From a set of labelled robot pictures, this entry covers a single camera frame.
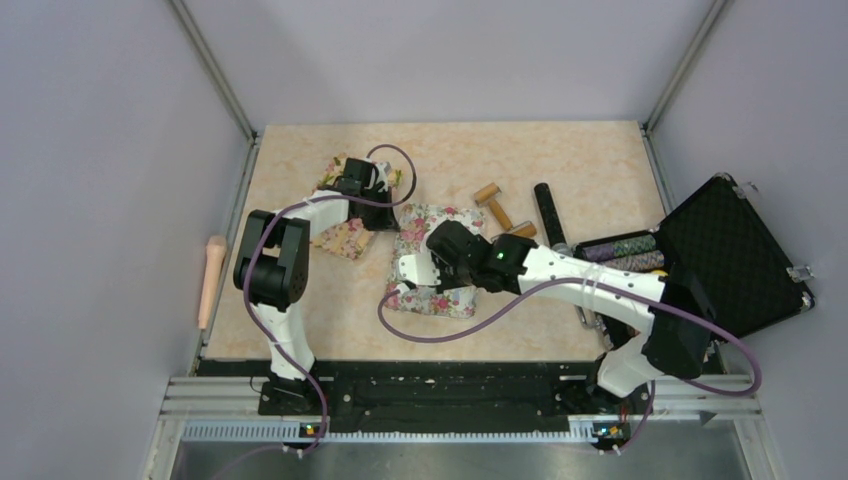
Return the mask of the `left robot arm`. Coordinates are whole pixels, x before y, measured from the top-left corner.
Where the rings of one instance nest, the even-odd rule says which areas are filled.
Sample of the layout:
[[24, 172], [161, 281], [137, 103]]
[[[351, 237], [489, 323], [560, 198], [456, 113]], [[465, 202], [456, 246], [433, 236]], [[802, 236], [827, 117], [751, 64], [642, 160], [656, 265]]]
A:
[[339, 175], [300, 202], [278, 211], [252, 211], [245, 221], [233, 283], [271, 351], [270, 378], [285, 384], [283, 401], [297, 413], [319, 404], [309, 379], [315, 362], [300, 300], [309, 278], [310, 245], [325, 231], [359, 220], [370, 230], [396, 231], [392, 168], [347, 158]]

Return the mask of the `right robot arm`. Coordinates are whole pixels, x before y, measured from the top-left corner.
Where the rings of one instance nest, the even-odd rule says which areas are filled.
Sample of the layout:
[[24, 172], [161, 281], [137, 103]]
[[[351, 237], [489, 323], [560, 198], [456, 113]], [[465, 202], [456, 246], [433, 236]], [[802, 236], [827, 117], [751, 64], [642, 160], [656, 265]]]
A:
[[503, 234], [494, 242], [458, 221], [444, 221], [420, 251], [399, 262], [415, 285], [490, 293], [540, 294], [615, 319], [635, 336], [597, 360], [586, 385], [589, 404], [612, 412], [661, 376], [694, 380], [703, 372], [711, 305], [700, 282], [675, 267], [666, 275], [617, 270]]

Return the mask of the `wooden double-ended rolling pin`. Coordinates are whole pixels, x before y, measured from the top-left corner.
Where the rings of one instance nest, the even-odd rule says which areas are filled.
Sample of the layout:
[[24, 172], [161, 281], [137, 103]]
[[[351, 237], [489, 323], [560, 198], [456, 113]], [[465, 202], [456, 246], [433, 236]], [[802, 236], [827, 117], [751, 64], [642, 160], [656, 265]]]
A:
[[492, 239], [495, 240], [502, 234], [510, 234], [523, 238], [535, 237], [538, 230], [532, 221], [515, 224], [511, 220], [498, 200], [501, 193], [502, 190], [496, 183], [490, 183], [473, 195], [475, 204], [478, 207], [487, 208], [501, 228], [501, 232], [494, 235]]

